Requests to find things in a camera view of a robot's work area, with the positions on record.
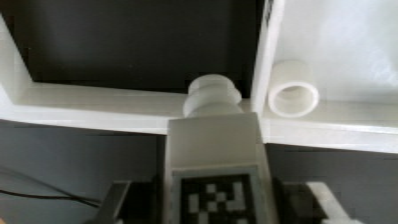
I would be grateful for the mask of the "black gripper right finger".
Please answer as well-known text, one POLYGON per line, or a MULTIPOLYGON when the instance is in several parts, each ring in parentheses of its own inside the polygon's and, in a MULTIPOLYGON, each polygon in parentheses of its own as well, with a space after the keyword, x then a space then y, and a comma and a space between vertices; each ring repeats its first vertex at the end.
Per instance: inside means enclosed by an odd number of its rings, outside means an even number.
POLYGON ((353 219, 323 182, 273 179, 280 224, 363 224, 353 219))

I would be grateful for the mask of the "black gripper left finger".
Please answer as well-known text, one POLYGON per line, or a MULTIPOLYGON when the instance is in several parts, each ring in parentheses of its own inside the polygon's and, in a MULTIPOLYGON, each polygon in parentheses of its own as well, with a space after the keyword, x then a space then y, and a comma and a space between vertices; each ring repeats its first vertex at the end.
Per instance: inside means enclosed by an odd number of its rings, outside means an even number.
POLYGON ((115 181, 86 224, 159 224, 161 223, 161 182, 115 181))

